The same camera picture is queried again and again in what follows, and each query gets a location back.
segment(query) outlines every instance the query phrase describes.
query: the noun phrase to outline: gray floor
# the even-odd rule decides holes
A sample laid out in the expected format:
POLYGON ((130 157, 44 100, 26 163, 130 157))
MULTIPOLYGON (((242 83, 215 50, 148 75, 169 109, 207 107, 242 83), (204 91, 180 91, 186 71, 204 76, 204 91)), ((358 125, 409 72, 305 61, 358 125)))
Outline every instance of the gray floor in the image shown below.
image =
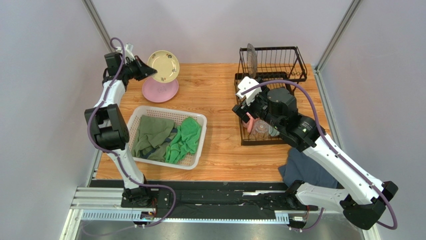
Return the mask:
MULTIPOLYGON (((309 216, 308 225, 318 215, 309 216)), ((87 233, 104 234, 131 226, 131 222, 92 221, 82 223, 87 233)), ((342 215, 325 215, 312 231, 298 233, 276 224, 169 223, 152 228, 132 228, 114 235, 90 237, 79 233, 77 240, 363 240, 359 229, 342 215)))

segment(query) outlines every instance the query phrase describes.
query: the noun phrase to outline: dish rack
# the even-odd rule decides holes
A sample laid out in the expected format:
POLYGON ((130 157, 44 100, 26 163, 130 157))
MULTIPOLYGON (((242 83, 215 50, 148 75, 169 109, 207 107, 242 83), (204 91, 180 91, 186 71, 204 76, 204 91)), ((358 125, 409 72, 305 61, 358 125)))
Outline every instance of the dish rack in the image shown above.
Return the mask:
POLYGON ((177 164, 133 157, 135 161, 164 166, 164 167, 176 168, 176 169, 184 169, 184 170, 191 170, 197 166, 201 156, 201 152, 203 150, 204 139, 206 137, 206 130, 207 130, 206 116, 202 114, 198 114, 198 113, 179 111, 179 110, 173 110, 173 109, 167 109, 167 108, 160 108, 160 107, 153 107, 153 106, 139 106, 134 110, 133 114, 130 117, 130 120, 127 123, 127 128, 130 134, 130 140, 128 142, 128 146, 130 149, 133 148, 133 143, 135 141, 136 132, 138 130, 142 115, 155 117, 155 118, 162 118, 162 119, 171 119, 178 125, 182 124, 182 122, 186 118, 190 117, 196 120, 196 122, 201 126, 201 134, 199 136, 198 148, 195 154, 188 153, 185 156, 185 158, 180 160, 177 164))
MULTIPOLYGON (((295 83, 305 82, 307 79, 307 68, 303 61, 302 55, 297 46, 278 46, 278 47, 255 47, 257 69, 254 79, 262 78, 264 81, 270 80, 289 80, 295 83)), ((249 66, 249 52, 247 48, 239 49, 238 72, 235 74, 234 85, 235 93, 238 92, 238 84, 241 80, 252 73, 253 66, 249 66)), ((270 89, 286 87, 292 95, 296 88, 291 85, 274 83, 268 85, 270 89)), ((236 103, 240 104, 243 100, 236 96, 236 103)), ((257 145, 273 145, 285 144, 279 136, 269 136, 267 139, 258 140, 251 136, 247 129, 243 127, 239 121, 239 131, 241 136, 241 145, 257 146, 257 145)))

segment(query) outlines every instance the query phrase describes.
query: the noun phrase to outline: gray cloth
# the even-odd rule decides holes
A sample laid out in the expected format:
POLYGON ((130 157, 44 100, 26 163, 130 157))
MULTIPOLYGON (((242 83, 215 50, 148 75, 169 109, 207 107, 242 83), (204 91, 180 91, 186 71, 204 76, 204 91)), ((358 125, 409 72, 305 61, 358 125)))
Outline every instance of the gray cloth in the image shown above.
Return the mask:
POLYGON ((165 162, 166 148, 177 134, 171 119, 140 117, 131 155, 135 158, 165 162))
POLYGON ((325 188, 337 187, 338 181, 312 158, 296 148, 288 151, 287 165, 278 168, 282 181, 290 187, 295 180, 325 188))

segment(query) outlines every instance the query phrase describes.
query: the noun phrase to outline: white plastic basket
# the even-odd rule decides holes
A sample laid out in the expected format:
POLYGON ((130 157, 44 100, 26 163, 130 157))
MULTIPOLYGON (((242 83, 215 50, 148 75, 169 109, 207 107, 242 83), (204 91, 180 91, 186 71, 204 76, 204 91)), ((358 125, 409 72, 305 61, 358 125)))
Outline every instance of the white plastic basket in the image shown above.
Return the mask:
POLYGON ((130 149, 133 148, 133 143, 135 141, 136 131, 139 127, 139 122, 141 121, 142 115, 149 117, 156 117, 162 119, 171 119, 178 125, 180 125, 186 118, 191 117, 197 121, 201 126, 201 135, 198 140, 198 148, 194 155, 187 154, 184 159, 180 160, 177 164, 154 161, 144 158, 133 157, 135 161, 147 163, 147 164, 155 164, 170 168, 176 169, 185 169, 191 170, 195 168, 198 164, 198 161, 201 156, 201 151, 203 150, 204 138, 206 137, 206 129, 207 129, 207 118, 206 116, 198 113, 192 113, 187 111, 178 111, 167 108, 153 107, 153 106, 139 106, 137 107, 133 114, 130 117, 130 120, 127 123, 127 128, 130 133, 130 141, 128 142, 128 146, 130 149))

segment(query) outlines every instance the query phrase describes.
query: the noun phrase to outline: white wall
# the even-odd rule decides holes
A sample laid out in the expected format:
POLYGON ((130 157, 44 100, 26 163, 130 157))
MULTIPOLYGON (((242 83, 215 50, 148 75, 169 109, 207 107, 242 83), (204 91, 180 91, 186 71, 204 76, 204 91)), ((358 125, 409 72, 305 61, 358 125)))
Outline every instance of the white wall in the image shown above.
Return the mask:
POLYGON ((424 0, 363 1, 322 72, 347 153, 399 186, 384 240, 426 236, 425 12, 424 0))
POLYGON ((1 239, 58 239, 94 148, 107 49, 80 0, 0 3, 1 239))
POLYGON ((93 0, 110 36, 146 61, 157 50, 181 63, 237 63, 239 49, 299 46, 316 64, 351 0, 93 0))

